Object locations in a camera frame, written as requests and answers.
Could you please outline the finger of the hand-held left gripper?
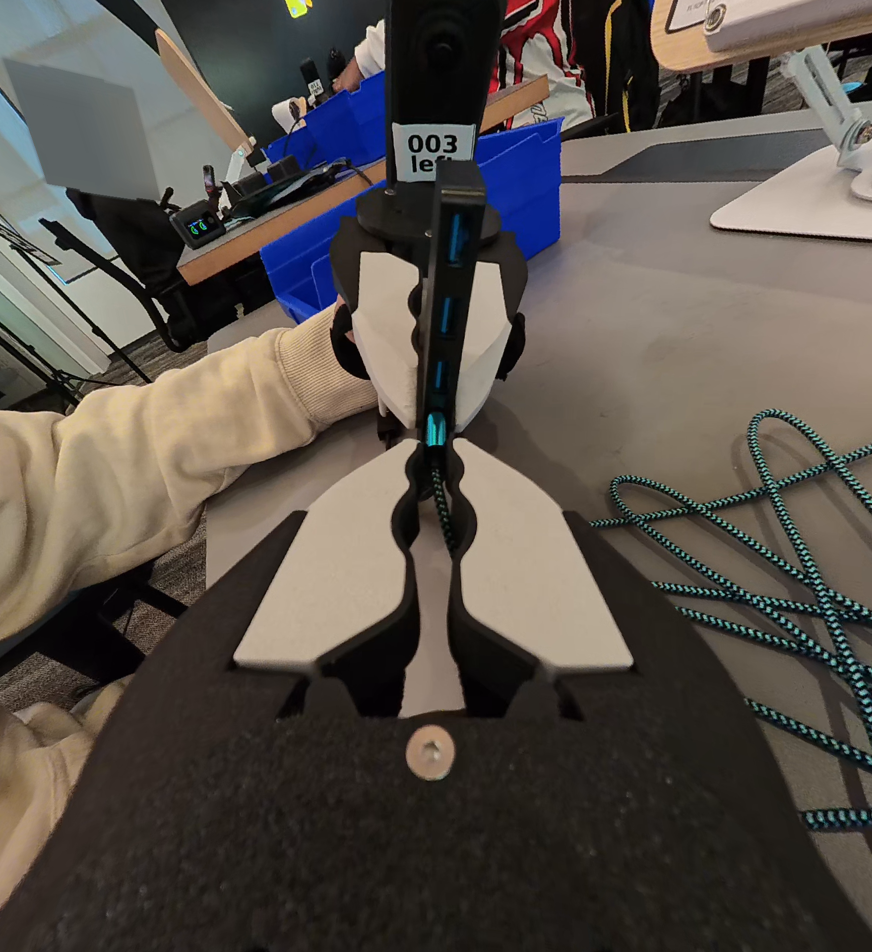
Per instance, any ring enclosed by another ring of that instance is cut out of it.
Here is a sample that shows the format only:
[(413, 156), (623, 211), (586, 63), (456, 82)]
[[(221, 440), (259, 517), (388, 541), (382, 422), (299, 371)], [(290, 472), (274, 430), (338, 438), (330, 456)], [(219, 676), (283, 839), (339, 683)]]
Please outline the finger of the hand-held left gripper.
[(469, 425), (489, 398), (510, 332), (501, 269), (495, 263), (478, 262), (456, 389), (456, 432), (462, 432)]
[(352, 313), (355, 343), (379, 404), (412, 432), (419, 430), (417, 319), (410, 294), (422, 286), (419, 269), (388, 253), (360, 255), (358, 304)]

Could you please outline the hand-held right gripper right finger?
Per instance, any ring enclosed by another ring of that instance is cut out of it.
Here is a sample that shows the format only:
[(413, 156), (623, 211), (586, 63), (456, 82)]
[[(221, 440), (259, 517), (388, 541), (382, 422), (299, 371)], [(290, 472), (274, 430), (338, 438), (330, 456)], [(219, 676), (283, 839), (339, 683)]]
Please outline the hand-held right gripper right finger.
[(476, 522), (460, 562), (467, 614), (549, 675), (630, 670), (633, 657), (561, 507), (468, 440), (453, 449)]

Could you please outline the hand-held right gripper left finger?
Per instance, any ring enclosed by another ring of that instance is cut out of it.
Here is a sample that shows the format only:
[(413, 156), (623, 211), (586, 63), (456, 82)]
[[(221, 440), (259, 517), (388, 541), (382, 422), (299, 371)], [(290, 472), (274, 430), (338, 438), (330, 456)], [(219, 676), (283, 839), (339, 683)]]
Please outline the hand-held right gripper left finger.
[(409, 492), (406, 439), (354, 470), (308, 509), (233, 660), (241, 668), (314, 673), (399, 607), (406, 554), (392, 518)]

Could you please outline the black usb hub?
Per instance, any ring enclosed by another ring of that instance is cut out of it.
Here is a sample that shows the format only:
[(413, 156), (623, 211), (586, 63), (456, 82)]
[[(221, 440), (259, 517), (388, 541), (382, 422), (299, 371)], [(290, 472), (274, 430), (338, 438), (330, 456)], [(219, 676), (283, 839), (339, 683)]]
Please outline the black usb hub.
[(487, 206), (473, 160), (437, 162), (430, 248), (418, 320), (419, 435), (429, 452), (442, 450), (455, 423), (456, 389), (466, 318)]

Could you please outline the blue storage bin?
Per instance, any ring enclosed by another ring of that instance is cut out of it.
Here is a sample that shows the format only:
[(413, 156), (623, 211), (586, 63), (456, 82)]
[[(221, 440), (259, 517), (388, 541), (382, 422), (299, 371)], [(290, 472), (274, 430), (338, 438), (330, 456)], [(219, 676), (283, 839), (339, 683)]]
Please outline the blue storage bin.
[[(562, 122), (486, 135), (475, 150), (501, 229), (514, 233), (526, 259), (560, 238)], [(352, 198), (261, 249), (275, 297), (296, 324), (335, 303), (329, 248), (342, 218), (355, 214)]]
[(343, 158), (356, 166), (384, 159), (384, 73), (363, 80), (355, 92), (335, 94), (263, 152), (272, 163), (293, 155), (303, 170)]

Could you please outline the person's left forearm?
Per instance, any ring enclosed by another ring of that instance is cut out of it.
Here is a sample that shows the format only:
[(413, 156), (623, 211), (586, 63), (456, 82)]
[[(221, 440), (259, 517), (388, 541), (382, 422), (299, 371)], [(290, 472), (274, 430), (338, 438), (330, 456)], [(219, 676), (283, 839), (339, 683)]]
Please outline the person's left forearm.
[(0, 642), (188, 539), (247, 468), (374, 407), (336, 359), (334, 315), (97, 390), (68, 416), (0, 411)]

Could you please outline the black device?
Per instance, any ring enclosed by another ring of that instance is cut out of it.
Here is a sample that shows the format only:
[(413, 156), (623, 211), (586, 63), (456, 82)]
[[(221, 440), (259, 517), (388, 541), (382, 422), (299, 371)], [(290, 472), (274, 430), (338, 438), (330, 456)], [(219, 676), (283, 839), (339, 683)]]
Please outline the black device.
[(225, 222), (253, 220), (275, 208), (299, 203), (353, 175), (363, 181), (364, 187), (372, 186), (369, 176), (347, 158), (304, 170), (295, 156), (287, 156), (263, 173), (253, 172), (233, 184), (225, 183), (229, 206), (221, 217)]

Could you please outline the black yellow-trimmed jacket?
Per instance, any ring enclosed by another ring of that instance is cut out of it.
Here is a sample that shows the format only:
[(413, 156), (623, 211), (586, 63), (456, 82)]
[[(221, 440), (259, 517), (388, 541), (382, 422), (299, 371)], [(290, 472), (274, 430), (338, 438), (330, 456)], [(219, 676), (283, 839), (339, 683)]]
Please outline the black yellow-trimmed jacket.
[(652, 129), (660, 104), (659, 65), (651, 46), (652, 2), (571, 4), (574, 58), (607, 132)]

